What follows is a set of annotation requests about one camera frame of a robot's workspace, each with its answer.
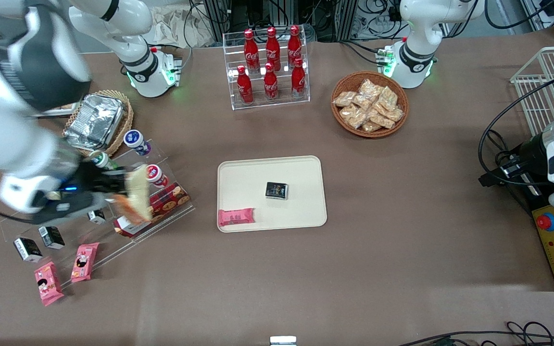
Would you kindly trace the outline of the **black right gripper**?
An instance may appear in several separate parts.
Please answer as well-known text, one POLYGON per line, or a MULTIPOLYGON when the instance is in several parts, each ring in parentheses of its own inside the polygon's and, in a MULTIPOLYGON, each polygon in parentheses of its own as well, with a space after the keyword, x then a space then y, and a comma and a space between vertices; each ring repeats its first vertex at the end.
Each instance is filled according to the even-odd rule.
POLYGON ((126 168, 101 169, 90 161, 80 161, 70 178, 53 189, 35 194, 38 211, 32 214, 32 224, 61 225, 103 208, 105 199, 127 197, 125 185, 107 185, 106 182, 125 181, 128 173, 126 168))

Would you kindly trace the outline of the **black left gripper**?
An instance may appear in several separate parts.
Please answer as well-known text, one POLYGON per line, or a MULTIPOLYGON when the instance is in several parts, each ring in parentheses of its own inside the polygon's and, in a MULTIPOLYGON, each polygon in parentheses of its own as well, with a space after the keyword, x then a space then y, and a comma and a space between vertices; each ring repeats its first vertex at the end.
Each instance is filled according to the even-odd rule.
POLYGON ((481 186, 552 186, 547 178, 547 153, 541 135, 533 136, 512 149, 508 148, 501 135, 497 136, 497 140, 491 138, 491 144, 499 149, 493 158, 495 167, 488 167, 486 162, 481 162, 484 170, 484 174, 478 178, 481 186))

